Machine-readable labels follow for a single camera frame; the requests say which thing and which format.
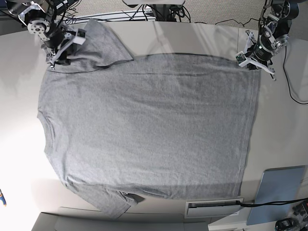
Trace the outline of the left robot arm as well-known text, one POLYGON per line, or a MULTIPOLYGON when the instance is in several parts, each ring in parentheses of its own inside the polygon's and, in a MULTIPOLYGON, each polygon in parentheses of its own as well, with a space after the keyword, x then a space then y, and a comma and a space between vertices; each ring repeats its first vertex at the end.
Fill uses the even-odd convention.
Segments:
POLYGON ((262 69, 274 78, 271 59, 287 46, 292 20, 298 15, 295 0, 267 0, 258 20, 257 35, 245 31, 248 38, 244 50, 236 54, 238 65, 249 70, 262 69))

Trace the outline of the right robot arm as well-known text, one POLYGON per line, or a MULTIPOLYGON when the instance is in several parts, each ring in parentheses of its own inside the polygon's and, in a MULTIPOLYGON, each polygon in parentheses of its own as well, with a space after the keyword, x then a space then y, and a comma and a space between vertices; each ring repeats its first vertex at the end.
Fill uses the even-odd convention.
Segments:
POLYGON ((70 65, 67 58, 85 41, 85 32, 64 23, 75 0, 7 0, 8 12, 37 35, 46 52, 46 62, 53 69, 56 64, 70 65))

